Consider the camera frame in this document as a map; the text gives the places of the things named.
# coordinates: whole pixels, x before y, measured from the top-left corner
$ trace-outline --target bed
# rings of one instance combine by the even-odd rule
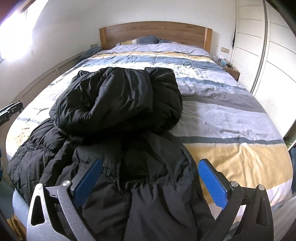
[[[116,43],[155,35],[175,43]],[[108,66],[132,69],[165,67],[174,71],[183,98],[183,112],[170,131],[198,164],[207,158],[228,180],[255,188],[263,184],[273,212],[284,204],[292,183],[292,164],[286,145],[258,101],[209,55],[212,29],[176,22],[124,23],[100,29],[104,51],[80,62],[46,87],[17,117],[6,139],[10,159],[42,121],[57,97],[78,71]],[[202,190],[213,216],[221,211],[205,186]],[[17,192],[13,207],[26,225],[28,205]],[[241,206],[235,223],[244,211]]]

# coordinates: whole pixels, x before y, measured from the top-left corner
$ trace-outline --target bright window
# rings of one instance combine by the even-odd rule
[[[32,30],[48,0],[36,0],[23,13],[14,12],[0,25],[0,61],[21,58],[32,46]]]

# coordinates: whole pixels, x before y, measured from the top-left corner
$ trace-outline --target metal screw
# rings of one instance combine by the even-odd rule
[[[258,188],[261,190],[261,191],[264,191],[265,190],[265,187],[263,185],[259,185]]]
[[[42,186],[43,186],[42,183],[38,183],[35,188],[40,189],[40,188],[42,188]]]
[[[236,181],[231,181],[230,184],[231,184],[231,186],[233,186],[233,187],[238,187],[238,185],[239,185]]]
[[[70,185],[70,181],[69,180],[65,180],[63,181],[63,186],[66,187],[66,186],[69,186]]]

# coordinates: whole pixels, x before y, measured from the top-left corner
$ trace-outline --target striped bedding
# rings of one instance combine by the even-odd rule
[[[183,112],[171,133],[179,137],[196,163],[207,158],[228,180],[255,188],[263,184],[273,209],[292,183],[292,164],[281,135],[257,100],[241,87],[205,50],[162,43],[122,45],[80,62],[46,87],[18,116],[6,140],[8,157],[42,121],[79,70],[108,66],[132,69],[165,67],[174,71],[183,97]],[[217,207],[202,185],[212,214]],[[239,221],[244,206],[235,221]]]

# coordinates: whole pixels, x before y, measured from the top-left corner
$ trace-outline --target black jacket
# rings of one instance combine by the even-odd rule
[[[167,132],[181,112],[170,69],[80,71],[11,159],[11,181],[29,204],[37,183],[60,185],[99,158],[80,210],[95,238],[199,240],[214,218],[193,158]]]

